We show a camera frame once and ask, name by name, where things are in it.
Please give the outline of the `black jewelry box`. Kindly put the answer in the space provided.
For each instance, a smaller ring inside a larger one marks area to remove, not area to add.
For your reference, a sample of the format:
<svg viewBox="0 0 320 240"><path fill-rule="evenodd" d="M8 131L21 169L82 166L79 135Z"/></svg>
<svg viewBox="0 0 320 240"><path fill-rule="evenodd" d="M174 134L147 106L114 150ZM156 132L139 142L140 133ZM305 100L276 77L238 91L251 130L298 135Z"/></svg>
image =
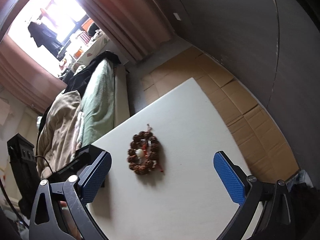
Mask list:
<svg viewBox="0 0 320 240"><path fill-rule="evenodd" d="M85 167L92 165L103 151L103 149L93 145L80 148L75 152L75 158L69 164L54 172L48 180L51 183L59 183L65 181L71 175L80 176Z"/></svg>

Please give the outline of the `flattened cardboard sheet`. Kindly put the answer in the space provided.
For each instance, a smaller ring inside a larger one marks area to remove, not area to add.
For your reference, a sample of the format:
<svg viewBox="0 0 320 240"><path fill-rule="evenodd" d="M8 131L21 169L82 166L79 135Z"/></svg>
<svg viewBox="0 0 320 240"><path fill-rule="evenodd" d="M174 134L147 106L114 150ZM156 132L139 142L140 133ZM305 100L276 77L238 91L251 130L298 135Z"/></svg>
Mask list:
<svg viewBox="0 0 320 240"><path fill-rule="evenodd" d="M220 114L254 176L288 180L299 167L276 123L225 68L190 47L142 76L148 104L194 78Z"/></svg>

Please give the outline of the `beige fleece blanket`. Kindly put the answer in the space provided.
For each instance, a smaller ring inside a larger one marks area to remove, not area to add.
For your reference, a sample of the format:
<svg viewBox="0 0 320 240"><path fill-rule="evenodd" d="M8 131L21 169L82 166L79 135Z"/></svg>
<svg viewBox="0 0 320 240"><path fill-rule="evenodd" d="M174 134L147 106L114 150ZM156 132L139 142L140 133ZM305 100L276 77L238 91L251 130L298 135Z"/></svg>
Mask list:
<svg viewBox="0 0 320 240"><path fill-rule="evenodd" d="M37 143L37 171L41 179L48 178L72 161L80 108L78 92L56 98L50 107Z"/></svg>

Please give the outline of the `gripper body of left gripper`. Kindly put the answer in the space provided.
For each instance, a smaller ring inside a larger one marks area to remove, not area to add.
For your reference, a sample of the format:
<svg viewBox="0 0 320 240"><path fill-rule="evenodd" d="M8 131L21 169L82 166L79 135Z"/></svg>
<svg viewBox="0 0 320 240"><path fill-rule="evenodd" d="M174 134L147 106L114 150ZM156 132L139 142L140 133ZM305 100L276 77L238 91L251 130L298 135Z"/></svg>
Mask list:
<svg viewBox="0 0 320 240"><path fill-rule="evenodd" d="M7 141L10 165L22 198L18 201L21 213L31 216L40 177L33 152L34 145L19 133Z"/></svg>

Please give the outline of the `black clothing on bed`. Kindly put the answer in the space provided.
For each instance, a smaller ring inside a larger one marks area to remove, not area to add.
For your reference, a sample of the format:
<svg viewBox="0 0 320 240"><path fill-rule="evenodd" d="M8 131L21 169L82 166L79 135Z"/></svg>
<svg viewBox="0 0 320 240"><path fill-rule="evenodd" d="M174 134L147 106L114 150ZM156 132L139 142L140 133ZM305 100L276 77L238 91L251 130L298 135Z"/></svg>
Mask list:
<svg viewBox="0 0 320 240"><path fill-rule="evenodd" d="M119 57L105 50L72 75L67 80L67 87L56 97L78 92L82 100L81 111L87 122L113 119L116 94L114 69L120 65Z"/></svg>

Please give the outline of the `cluttered windowsill shelf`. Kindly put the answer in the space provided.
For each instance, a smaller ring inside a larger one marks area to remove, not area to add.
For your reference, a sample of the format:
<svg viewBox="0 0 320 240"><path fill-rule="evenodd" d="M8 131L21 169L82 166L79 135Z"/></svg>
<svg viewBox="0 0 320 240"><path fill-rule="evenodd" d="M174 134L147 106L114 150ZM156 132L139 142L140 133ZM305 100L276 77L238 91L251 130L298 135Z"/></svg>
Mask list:
<svg viewBox="0 0 320 240"><path fill-rule="evenodd" d="M65 46L59 51L62 80L71 70L74 74L80 66L87 66L90 61L99 55L110 41L109 37L90 18L70 36Z"/></svg>

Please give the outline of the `black hanging garment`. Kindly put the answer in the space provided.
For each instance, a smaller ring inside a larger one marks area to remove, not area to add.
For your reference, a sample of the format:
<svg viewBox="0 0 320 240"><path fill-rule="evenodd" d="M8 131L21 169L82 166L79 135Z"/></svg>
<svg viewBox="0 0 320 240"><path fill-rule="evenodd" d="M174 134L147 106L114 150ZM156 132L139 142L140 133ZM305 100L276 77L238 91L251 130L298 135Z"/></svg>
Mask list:
<svg viewBox="0 0 320 240"><path fill-rule="evenodd" d="M57 40L57 33L43 23L30 22L28 25L30 36L37 47L44 46L54 57L57 57L63 44Z"/></svg>

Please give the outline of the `dark wardrobe doors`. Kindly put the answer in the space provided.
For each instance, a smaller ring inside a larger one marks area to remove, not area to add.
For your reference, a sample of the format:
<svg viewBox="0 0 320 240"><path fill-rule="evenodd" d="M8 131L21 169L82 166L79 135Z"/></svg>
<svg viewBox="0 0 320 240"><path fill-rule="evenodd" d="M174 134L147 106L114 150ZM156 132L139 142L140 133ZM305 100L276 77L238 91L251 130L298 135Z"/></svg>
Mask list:
<svg viewBox="0 0 320 240"><path fill-rule="evenodd" d="M254 94L318 185L319 24L297 0L156 1L178 36Z"/></svg>

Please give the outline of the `pink curtain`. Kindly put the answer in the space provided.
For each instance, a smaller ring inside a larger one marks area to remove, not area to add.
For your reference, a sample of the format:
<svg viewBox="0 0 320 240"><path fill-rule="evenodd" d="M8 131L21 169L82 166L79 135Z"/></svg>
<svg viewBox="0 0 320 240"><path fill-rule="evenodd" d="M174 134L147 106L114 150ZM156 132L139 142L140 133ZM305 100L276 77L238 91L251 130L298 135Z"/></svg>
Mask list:
<svg viewBox="0 0 320 240"><path fill-rule="evenodd" d="M77 0L89 17L132 63L139 62L173 37L154 0Z"/></svg>

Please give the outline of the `white wall socket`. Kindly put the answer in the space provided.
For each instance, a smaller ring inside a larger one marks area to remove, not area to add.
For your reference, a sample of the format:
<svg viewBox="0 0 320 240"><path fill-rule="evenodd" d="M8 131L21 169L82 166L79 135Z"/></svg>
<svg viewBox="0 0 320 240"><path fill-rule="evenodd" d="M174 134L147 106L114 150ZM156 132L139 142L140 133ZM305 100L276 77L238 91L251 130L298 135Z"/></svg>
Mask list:
<svg viewBox="0 0 320 240"><path fill-rule="evenodd" d="M173 15L175 16L176 20L181 21L181 18L178 13L174 12Z"/></svg>

